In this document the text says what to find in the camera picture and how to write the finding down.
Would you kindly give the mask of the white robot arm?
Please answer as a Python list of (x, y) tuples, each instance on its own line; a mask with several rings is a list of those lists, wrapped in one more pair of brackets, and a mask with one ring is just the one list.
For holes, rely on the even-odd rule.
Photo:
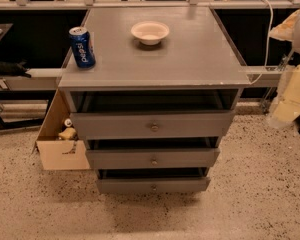
[[(300, 9), (272, 28), (269, 36), (280, 41), (290, 41), (292, 51), (300, 55)], [(287, 68), (281, 74), (277, 92), (267, 122), (273, 128), (283, 128), (300, 116), (300, 64)]]

